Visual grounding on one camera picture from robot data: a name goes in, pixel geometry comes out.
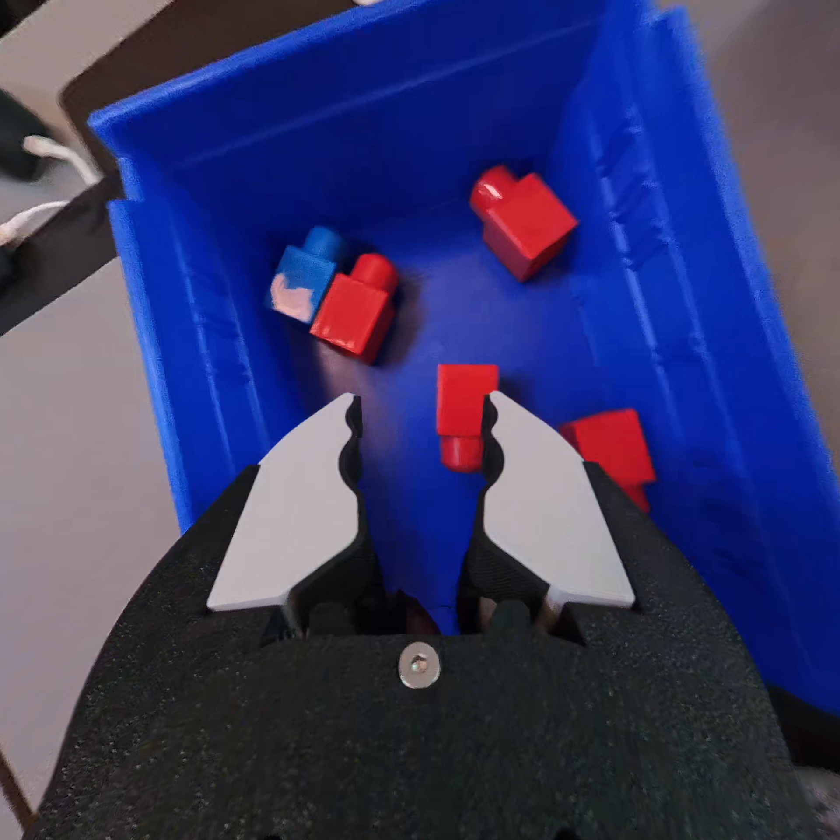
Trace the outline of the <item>blue mega block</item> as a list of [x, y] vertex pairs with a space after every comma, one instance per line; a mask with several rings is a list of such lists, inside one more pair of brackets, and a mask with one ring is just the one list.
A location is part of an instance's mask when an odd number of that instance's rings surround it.
[[312, 227], [302, 245], [285, 248], [269, 284], [266, 307], [310, 327], [349, 257], [350, 244], [343, 236], [329, 227]]

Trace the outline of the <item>blue plastic bin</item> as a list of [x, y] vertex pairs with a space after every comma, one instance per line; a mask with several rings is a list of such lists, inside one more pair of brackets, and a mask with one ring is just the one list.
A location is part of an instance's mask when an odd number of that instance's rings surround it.
[[[500, 367], [552, 428], [637, 410], [657, 525], [765, 682], [838, 713], [838, 486], [686, 15], [383, 2], [108, 105], [110, 206], [176, 516], [343, 392], [391, 588], [455, 629], [479, 482], [442, 467], [436, 369]], [[469, 205], [537, 172], [578, 219], [519, 282]], [[374, 364], [265, 305], [315, 226], [398, 272]]]

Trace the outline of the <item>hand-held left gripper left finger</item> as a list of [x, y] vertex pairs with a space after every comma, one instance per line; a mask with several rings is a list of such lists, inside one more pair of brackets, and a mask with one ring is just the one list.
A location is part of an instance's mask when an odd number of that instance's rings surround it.
[[260, 460], [206, 600], [213, 613], [273, 607], [296, 635], [340, 604], [363, 627], [385, 609], [361, 480], [361, 398], [336, 397]]

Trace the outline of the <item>person's left hand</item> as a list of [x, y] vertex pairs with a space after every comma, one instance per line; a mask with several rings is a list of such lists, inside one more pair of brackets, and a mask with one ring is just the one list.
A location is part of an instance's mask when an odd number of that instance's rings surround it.
[[439, 636], [441, 631], [433, 617], [417, 598], [397, 591], [391, 599], [392, 631], [411, 636]]

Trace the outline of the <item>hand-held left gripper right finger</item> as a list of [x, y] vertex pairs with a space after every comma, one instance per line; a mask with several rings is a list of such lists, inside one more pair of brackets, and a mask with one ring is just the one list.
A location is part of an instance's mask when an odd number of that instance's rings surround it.
[[569, 604], [629, 609], [634, 588], [592, 486], [593, 467], [509, 396], [484, 398], [474, 528], [458, 578], [458, 630], [519, 602], [552, 634]]

